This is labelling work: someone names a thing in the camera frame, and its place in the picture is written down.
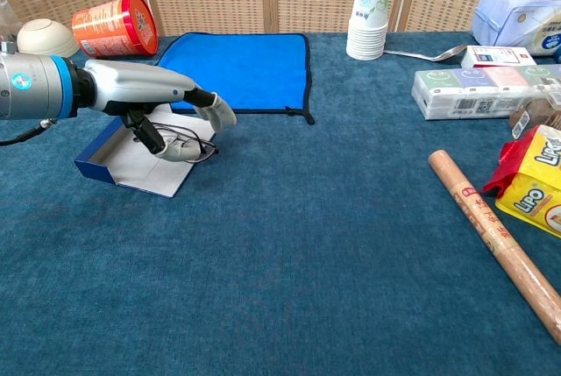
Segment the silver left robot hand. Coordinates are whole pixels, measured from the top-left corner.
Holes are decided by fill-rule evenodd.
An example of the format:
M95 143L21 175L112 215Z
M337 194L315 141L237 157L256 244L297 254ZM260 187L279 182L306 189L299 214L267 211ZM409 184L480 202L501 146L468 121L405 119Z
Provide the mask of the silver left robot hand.
M197 161L202 145L188 146L178 138L162 135L147 117L155 107L179 101L189 103L215 132L237 123L230 105L216 92L208 92L188 76L170 69L136 62L88 60L82 72L91 77L89 107L120 117L153 156L166 161Z

